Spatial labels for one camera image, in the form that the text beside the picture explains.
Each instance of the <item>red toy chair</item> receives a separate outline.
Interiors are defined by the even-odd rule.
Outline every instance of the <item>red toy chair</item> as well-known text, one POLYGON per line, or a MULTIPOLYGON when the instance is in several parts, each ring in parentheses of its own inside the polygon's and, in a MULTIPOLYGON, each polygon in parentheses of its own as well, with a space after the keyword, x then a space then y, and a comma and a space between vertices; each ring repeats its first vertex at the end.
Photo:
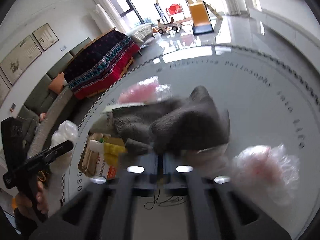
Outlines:
POLYGON ((166 9, 166 12, 168 16, 171 16, 177 13, 181 13, 183 11, 180 5, 174 3, 169 8, 166 9))

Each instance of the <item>white plastic bag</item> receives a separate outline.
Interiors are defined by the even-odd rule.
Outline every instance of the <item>white plastic bag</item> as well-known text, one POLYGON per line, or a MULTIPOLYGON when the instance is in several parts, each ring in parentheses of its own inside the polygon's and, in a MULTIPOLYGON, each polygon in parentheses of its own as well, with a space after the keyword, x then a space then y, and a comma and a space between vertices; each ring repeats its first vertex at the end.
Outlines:
POLYGON ((150 77, 123 90, 118 104, 158 102, 172 97, 170 85, 160 85, 158 77, 150 77))
MULTIPOLYGON (((76 144, 78 139, 78 126, 73 122, 66 120, 59 125, 57 131, 51 137, 51 146, 55 147, 60 143, 67 140, 72 141, 73 145, 76 144)), ((62 174, 70 165, 72 151, 65 153, 64 155, 58 157, 53 163, 50 164, 50 170, 55 174, 62 174)))
POLYGON ((238 185, 264 185, 278 205, 288 205, 299 185, 300 160, 278 147, 257 145, 243 150, 232 160, 232 180, 238 185))

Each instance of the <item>pillow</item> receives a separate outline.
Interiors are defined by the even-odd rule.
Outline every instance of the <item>pillow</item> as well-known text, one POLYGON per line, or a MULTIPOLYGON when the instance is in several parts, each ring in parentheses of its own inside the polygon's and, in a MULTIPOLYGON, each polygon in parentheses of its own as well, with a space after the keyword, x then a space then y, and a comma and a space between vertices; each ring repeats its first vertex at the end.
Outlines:
POLYGON ((51 84, 49 85, 48 89, 55 92, 57 95, 61 93, 63 90, 63 81, 64 81, 64 73, 58 74, 54 80, 52 80, 51 84))

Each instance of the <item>gray cloth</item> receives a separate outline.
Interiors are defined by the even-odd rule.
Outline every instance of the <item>gray cloth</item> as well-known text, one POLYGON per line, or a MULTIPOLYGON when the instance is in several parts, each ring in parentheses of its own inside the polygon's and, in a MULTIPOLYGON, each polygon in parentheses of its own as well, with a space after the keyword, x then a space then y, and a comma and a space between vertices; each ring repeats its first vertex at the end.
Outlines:
POLYGON ((202 150, 229 141, 228 111, 220 115, 203 86, 196 87, 185 99, 172 98, 112 112, 115 128, 127 148, 133 141, 145 145, 154 142, 155 152, 161 154, 181 149, 202 150))

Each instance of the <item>floor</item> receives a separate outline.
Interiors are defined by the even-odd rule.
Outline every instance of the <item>floor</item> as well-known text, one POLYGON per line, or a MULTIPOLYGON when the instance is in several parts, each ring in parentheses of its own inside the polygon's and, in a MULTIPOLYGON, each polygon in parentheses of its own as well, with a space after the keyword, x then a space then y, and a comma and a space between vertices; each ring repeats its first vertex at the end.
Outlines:
MULTIPOLYGON (((307 71, 307 76, 309 76, 308 80, 311 80, 311 83, 317 84, 315 77, 319 74, 305 57, 278 34, 267 27, 263 27, 260 22, 247 16, 228 16, 224 17, 222 21, 217 22, 216 20, 213 20, 212 25, 214 25, 215 32, 203 35, 193 35, 191 25, 183 26, 183 29, 178 33, 169 32, 163 35, 156 34, 155 39, 151 38, 149 40, 149 45, 141 49, 142 56, 135 56, 135 63, 132 65, 132 68, 143 64, 149 59, 175 50, 195 46, 231 43, 261 50, 273 57, 279 58, 293 69, 299 70, 300 72, 307 71)), ((98 97, 99 95, 79 102, 79 105, 76 107, 70 120, 79 125, 98 97)), ((57 190, 56 194, 49 196, 49 198, 56 198, 60 194, 61 189, 59 180, 52 186, 57 188, 57 190)), ((0 204, 5 210, 6 205, 3 204, 2 199, 4 198, 0 195, 0 204)), ((145 224, 145 226, 135 226, 134 239, 186 239, 185 218, 178 217, 178 214, 184 213, 184 204, 165 208, 155 206, 152 210, 144 210, 144 203, 151 200, 153 200, 153 198, 139 198, 137 201, 137 205, 142 208, 137 209, 138 212, 135 220, 140 220, 137 225, 145 224), (175 233, 170 234, 171 236, 169 236, 167 233, 168 231, 162 230, 163 228, 171 228, 172 232, 175 233)))

